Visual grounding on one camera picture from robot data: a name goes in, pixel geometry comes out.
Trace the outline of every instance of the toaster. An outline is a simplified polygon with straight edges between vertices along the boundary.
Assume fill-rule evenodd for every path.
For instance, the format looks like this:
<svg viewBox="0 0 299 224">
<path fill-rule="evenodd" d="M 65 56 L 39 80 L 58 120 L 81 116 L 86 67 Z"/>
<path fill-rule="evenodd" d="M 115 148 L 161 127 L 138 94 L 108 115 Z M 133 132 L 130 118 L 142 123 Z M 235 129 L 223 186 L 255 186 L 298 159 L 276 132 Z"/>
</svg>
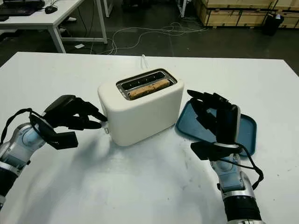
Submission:
<svg viewBox="0 0 299 224">
<path fill-rule="evenodd" d="M 113 141 L 128 146 L 175 124 L 183 89 L 183 81 L 164 69 L 100 85 L 98 95 Z"/>
</svg>

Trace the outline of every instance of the wooden crate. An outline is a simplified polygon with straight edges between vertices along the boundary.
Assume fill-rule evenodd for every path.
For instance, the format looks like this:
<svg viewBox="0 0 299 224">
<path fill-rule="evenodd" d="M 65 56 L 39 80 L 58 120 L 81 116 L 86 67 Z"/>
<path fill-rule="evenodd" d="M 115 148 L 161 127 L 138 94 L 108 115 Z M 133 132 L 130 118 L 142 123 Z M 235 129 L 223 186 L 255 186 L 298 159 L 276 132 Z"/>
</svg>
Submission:
<svg viewBox="0 0 299 224">
<path fill-rule="evenodd" d="M 276 0 L 202 0 L 206 8 L 270 8 Z"/>
<path fill-rule="evenodd" d="M 211 10 L 195 0 L 197 16 L 205 26 L 261 26 L 266 11 Z"/>
<path fill-rule="evenodd" d="M 262 25 L 267 12 L 248 12 L 243 11 L 237 26 L 259 27 Z"/>
<path fill-rule="evenodd" d="M 299 0 L 277 0 L 274 5 L 277 10 L 299 11 Z"/>
<path fill-rule="evenodd" d="M 299 28 L 299 12 L 298 13 L 281 13 L 285 18 L 280 24 L 280 28 Z"/>
</svg>

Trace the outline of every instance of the black trash bin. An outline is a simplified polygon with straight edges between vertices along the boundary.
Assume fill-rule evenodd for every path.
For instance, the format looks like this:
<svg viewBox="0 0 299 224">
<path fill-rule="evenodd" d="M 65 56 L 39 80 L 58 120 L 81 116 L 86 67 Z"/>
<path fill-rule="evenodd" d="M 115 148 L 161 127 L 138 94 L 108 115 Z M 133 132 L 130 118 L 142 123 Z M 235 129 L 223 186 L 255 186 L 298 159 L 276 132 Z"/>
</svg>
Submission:
<svg viewBox="0 0 299 224">
<path fill-rule="evenodd" d="M 284 17 L 280 14 L 268 14 L 266 22 L 263 26 L 263 33 L 269 36 L 273 36 L 279 25 L 284 21 Z"/>
</svg>

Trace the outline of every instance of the plastic tray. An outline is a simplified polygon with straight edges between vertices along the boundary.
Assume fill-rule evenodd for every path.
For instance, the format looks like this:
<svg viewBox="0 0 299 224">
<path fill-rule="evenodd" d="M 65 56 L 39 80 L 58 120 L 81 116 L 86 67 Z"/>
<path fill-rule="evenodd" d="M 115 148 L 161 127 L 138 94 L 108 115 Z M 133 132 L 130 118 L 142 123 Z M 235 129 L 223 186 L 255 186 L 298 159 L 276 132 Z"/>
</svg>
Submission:
<svg viewBox="0 0 299 224">
<path fill-rule="evenodd" d="M 208 109 L 208 112 L 216 116 L 216 110 Z M 186 134 L 192 138 L 198 140 L 205 140 L 209 142 L 215 142 L 216 137 L 210 130 L 205 129 L 197 120 L 197 114 L 194 112 L 190 101 L 188 101 L 183 108 L 181 115 L 178 118 L 176 128 L 179 132 Z M 249 116 L 241 114 L 239 135 L 237 139 L 238 143 L 244 145 L 250 155 L 255 152 L 256 149 L 256 122 Z"/>
</svg>

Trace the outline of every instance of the electrical cable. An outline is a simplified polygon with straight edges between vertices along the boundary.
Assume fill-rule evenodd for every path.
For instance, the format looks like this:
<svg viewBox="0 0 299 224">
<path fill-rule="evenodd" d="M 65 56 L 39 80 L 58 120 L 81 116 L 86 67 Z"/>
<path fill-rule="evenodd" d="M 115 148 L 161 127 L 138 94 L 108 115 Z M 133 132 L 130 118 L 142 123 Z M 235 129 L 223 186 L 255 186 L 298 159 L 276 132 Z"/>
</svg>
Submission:
<svg viewBox="0 0 299 224">
<path fill-rule="evenodd" d="M 35 124 L 33 123 L 32 121 L 32 114 L 36 115 L 37 117 L 43 119 L 43 117 L 41 115 L 39 115 L 37 112 L 33 111 L 32 108 L 25 108 L 25 109 L 20 109 L 19 111 L 17 111 L 13 116 L 11 116 L 10 118 L 8 118 L 6 124 L 5 124 L 5 127 L 2 131 L 2 134 L 1 134 L 1 141 L 0 141 L 0 145 L 3 144 L 4 142 L 4 139 L 6 137 L 6 134 L 7 134 L 7 129 L 8 129 L 8 126 L 10 125 L 10 123 L 15 119 L 16 116 L 22 114 L 22 113 L 25 113 L 25 112 L 29 112 L 29 119 L 30 119 L 30 124 L 31 126 L 33 127 L 33 129 L 42 137 L 41 133 L 35 128 Z"/>
<path fill-rule="evenodd" d="M 90 52 L 89 52 L 90 55 L 92 54 L 92 51 L 93 51 L 93 43 L 92 43 L 92 47 L 90 48 Z"/>
<path fill-rule="evenodd" d="M 58 2 L 58 1 L 60 1 L 60 0 L 56 0 L 56 1 L 52 2 L 50 6 L 54 6 L 54 4 L 55 4 L 56 2 Z"/>
<path fill-rule="evenodd" d="M 82 23 L 83 23 L 83 26 L 84 26 L 84 28 L 85 28 L 85 34 L 84 34 L 84 37 L 86 37 L 86 34 L 87 34 L 87 28 L 86 28 L 85 22 L 84 22 L 84 20 L 83 20 L 83 18 L 82 18 L 82 15 L 81 15 L 80 7 L 78 7 L 78 12 L 79 12 L 80 19 L 81 19 L 81 21 L 82 21 Z"/>
<path fill-rule="evenodd" d="M 146 69 L 148 69 L 149 68 L 149 64 L 146 61 L 146 58 L 145 58 L 144 54 L 141 55 L 141 60 L 140 60 L 140 67 L 141 67 L 141 69 L 143 69 L 143 65 L 142 65 L 143 63 L 142 62 L 144 62 Z"/>
<path fill-rule="evenodd" d="M 93 15 L 92 15 L 92 22 L 91 22 L 91 25 L 90 25 L 90 28 L 89 28 L 87 37 L 89 37 L 90 32 L 91 32 L 91 30 L 92 30 L 92 28 L 93 28 L 93 19 L 94 19 L 94 1 L 95 1 L 95 0 L 93 0 Z"/>
<path fill-rule="evenodd" d="M 252 164 L 252 167 L 244 166 L 244 165 L 238 164 L 236 162 L 228 161 L 228 160 L 225 160 L 225 159 L 219 159 L 219 160 L 222 161 L 222 162 L 228 162 L 228 163 L 234 164 L 234 165 L 239 166 L 239 167 L 255 170 L 257 172 L 257 174 L 259 175 L 258 180 L 252 185 L 252 189 L 255 190 L 257 188 L 258 184 L 263 180 L 263 172 L 260 168 L 258 168 L 255 165 L 255 163 L 253 162 L 253 160 L 251 158 L 251 155 L 248 152 L 247 148 L 244 145 L 240 144 L 240 143 L 236 143 L 236 145 L 240 146 L 246 152 L 246 155 L 247 155 L 248 159 L 250 160 L 250 162 Z"/>
<path fill-rule="evenodd" d="M 180 29 L 188 29 L 188 30 L 174 30 L 175 28 L 180 28 Z M 138 40 L 137 42 L 130 46 L 130 47 L 123 47 L 123 48 L 118 48 L 116 46 L 116 43 L 115 43 L 115 36 L 116 34 L 118 34 L 119 32 L 123 31 L 123 30 L 127 30 L 127 29 L 143 29 L 143 30 L 151 30 L 149 32 L 145 32 L 145 33 L 142 33 L 139 37 L 138 37 Z M 192 28 L 188 28 L 188 27 L 183 27 L 180 23 L 178 22 L 173 22 L 170 24 L 170 26 L 166 26 L 166 27 L 163 27 L 161 29 L 152 29 L 152 28 L 141 28 L 141 27 L 129 27 L 129 28 L 123 28 L 123 29 L 120 29 L 120 30 L 117 30 L 113 36 L 112 36 L 112 39 L 109 39 L 112 41 L 112 49 L 109 49 L 109 50 L 105 50 L 105 51 L 102 51 L 100 52 L 99 54 L 103 54 L 103 53 L 106 53 L 106 52 L 109 52 L 108 55 L 116 55 L 117 53 L 117 50 L 119 49 L 132 49 L 134 47 L 136 47 L 140 40 L 141 40 L 141 37 L 145 34 L 148 34 L 148 33 L 161 33 L 161 34 L 165 34 L 165 35 L 169 35 L 169 36 L 181 36 L 183 34 L 186 34 L 186 33 L 196 33 L 196 32 L 203 32 L 203 31 L 206 31 L 208 30 L 207 28 L 202 28 L 202 29 L 192 29 Z"/>
<path fill-rule="evenodd" d="M 192 23 L 198 24 L 200 26 L 203 26 L 203 24 L 200 21 L 198 21 L 197 19 L 196 20 L 191 20 L 191 19 L 183 18 L 182 21 L 183 22 L 192 22 Z"/>
</svg>

